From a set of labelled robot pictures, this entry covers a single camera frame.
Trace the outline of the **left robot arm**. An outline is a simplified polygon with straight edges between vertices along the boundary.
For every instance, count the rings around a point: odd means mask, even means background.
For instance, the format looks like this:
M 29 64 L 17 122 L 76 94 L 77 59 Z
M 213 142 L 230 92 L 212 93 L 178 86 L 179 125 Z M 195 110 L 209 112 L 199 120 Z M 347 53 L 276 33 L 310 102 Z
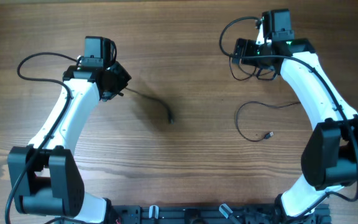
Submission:
M 14 146 L 7 157 L 11 207 L 21 214 L 51 216 L 60 223 L 122 223 L 111 201 L 85 191 L 74 160 L 79 136 L 100 101 L 122 96 L 131 76 L 117 61 L 114 41 L 87 36 L 84 54 L 57 81 L 60 96 L 42 129 L 26 146 Z

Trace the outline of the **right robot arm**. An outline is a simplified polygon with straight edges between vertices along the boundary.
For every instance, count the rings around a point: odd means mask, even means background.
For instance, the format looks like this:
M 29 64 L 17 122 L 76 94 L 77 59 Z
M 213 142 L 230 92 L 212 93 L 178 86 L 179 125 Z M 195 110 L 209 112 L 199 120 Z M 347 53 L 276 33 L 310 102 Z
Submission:
M 344 187 L 358 190 L 358 113 L 323 71 L 309 40 L 296 39 L 290 11 L 265 11 L 255 20 L 256 40 L 239 39 L 231 63 L 271 70 L 293 89 L 313 129 L 301 155 L 302 174 L 277 197 L 276 222 L 300 223 Z

